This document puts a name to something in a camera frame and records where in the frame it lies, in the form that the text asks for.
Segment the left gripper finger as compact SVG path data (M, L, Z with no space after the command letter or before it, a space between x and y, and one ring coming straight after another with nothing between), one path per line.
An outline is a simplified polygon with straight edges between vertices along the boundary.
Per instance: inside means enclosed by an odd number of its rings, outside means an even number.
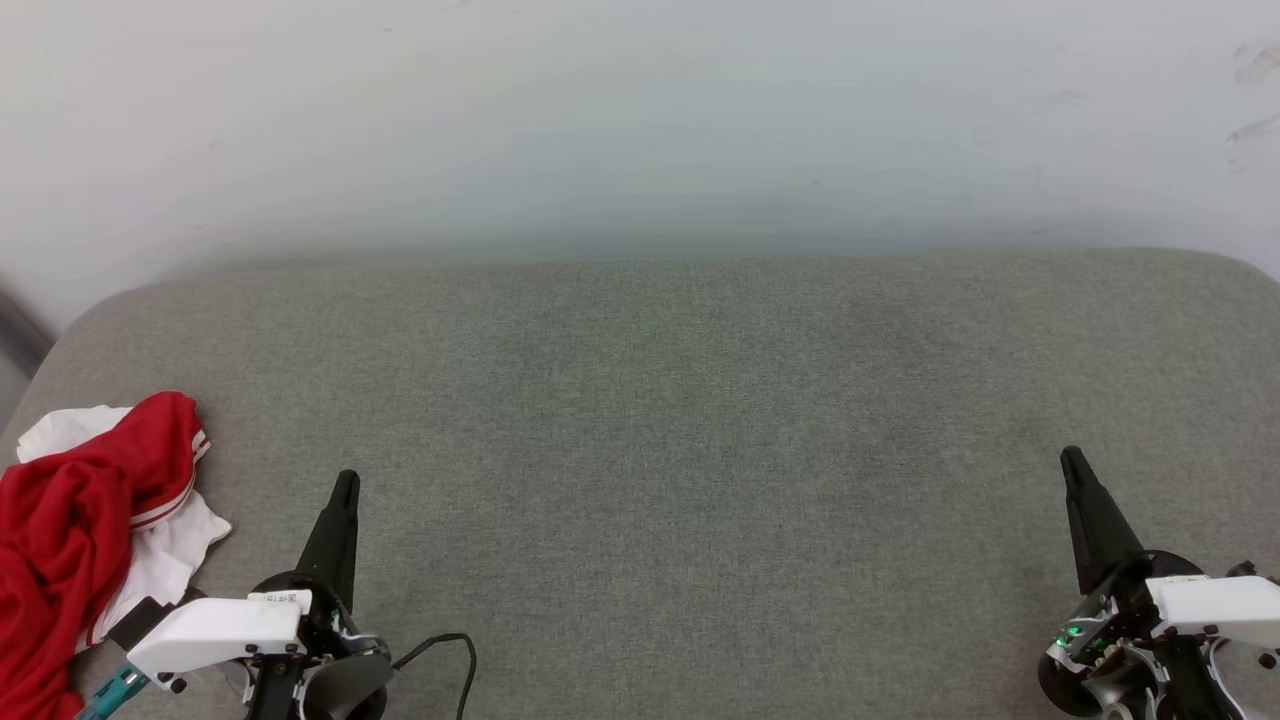
M324 580L347 611L355 610L360 487L357 471L338 474L294 568Z

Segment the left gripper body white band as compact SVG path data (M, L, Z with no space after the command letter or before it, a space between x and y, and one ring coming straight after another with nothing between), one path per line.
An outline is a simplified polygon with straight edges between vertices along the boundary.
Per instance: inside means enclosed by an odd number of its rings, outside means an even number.
M394 675L328 584L284 571L243 598L152 600L125 619L127 661L174 694L206 667L237 684L248 719L380 719Z

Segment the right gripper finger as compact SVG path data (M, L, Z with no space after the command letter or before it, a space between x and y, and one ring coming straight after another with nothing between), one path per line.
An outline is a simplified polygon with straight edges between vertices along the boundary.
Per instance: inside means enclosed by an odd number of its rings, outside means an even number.
M1144 557L1146 548L1082 448L1065 447L1060 464L1076 582L1088 596L1123 564Z

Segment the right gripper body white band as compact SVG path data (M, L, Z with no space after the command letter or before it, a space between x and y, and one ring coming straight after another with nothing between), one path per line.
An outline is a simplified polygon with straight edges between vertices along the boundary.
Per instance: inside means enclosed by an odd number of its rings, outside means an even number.
M1277 580L1243 562L1228 577L1157 573L1148 551L1087 584L1037 665L1046 700L1082 719L1265 719L1220 659L1251 650L1277 669Z

